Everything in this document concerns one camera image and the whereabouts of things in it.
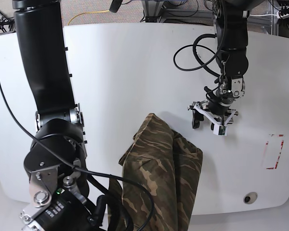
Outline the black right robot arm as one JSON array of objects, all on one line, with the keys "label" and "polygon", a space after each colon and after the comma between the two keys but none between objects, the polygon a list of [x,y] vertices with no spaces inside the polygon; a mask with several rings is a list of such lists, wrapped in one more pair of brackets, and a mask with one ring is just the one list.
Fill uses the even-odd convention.
[{"label": "black right robot arm", "polygon": [[15,0],[14,19],[37,111],[37,133],[24,160],[31,201],[26,231],[96,231],[89,196],[83,120],[74,101],[60,1]]}]

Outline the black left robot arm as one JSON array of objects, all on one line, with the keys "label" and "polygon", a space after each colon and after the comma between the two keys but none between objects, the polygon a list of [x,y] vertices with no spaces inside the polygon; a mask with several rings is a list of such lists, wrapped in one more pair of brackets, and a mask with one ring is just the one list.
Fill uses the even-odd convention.
[{"label": "black left robot arm", "polygon": [[[247,18],[249,12],[242,10],[225,0],[212,2],[215,34],[199,36],[193,43],[193,55],[198,63],[210,74],[216,76],[214,89],[205,87],[206,99],[194,102],[189,108],[193,112],[192,127],[197,129],[207,118],[211,122],[213,133],[219,136],[227,134],[227,125],[233,123],[235,109],[231,104],[244,96],[246,73],[249,62],[246,57],[248,46]],[[216,62],[220,74],[213,72],[200,59],[197,47],[202,39],[217,39]]]}]

